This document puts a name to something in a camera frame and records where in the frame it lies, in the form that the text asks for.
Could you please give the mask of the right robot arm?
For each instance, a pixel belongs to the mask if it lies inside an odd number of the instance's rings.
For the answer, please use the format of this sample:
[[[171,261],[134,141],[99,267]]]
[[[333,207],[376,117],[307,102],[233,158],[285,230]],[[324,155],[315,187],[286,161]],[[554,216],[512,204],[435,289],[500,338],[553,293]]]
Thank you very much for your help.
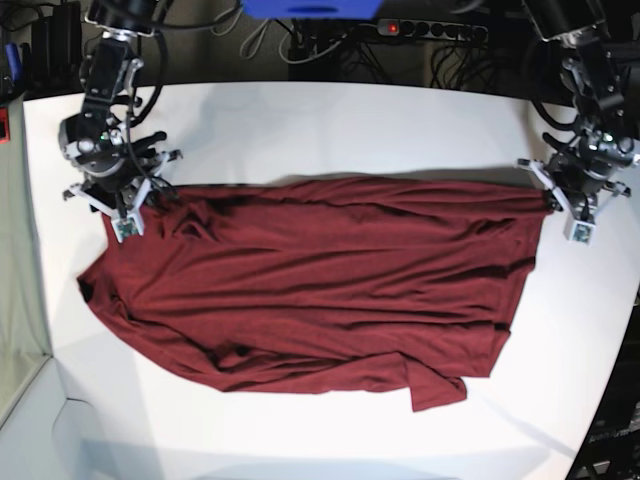
[[[133,129],[149,116],[165,85],[169,60],[165,32],[209,30],[242,8],[236,2],[209,23],[185,25],[168,23],[172,5],[170,1],[92,2],[86,20],[102,35],[80,67],[81,109],[59,126],[61,154],[82,175],[63,197],[82,198],[92,211],[105,216],[118,242],[144,234],[141,209],[154,194],[176,196],[162,174],[181,158],[181,151],[157,150],[167,138],[163,131],[132,138]],[[159,71],[147,100],[139,97],[137,85],[144,60],[136,46],[144,37],[153,39],[159,50]]]

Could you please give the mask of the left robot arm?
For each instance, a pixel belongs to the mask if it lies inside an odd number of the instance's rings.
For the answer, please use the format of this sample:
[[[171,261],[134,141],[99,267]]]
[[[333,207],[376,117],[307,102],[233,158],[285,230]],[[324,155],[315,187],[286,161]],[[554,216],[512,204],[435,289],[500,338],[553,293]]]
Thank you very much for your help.
[[[567,213],[565,237],[588,245],[605,207],[631,195],[614,175],[639,164],[639,133],[626,112],[621,65],[606,45],[608,29],[600,2],[527,1],[524,8],[539,39],[562,47],[562,82],[572,94],[576,117],[559,122],[534,99],[538,115],[572,137],[560,141],[545,133],[543,140],[553,151],[550,159],[521,159],[517,166],[545,187],[553,210]]]

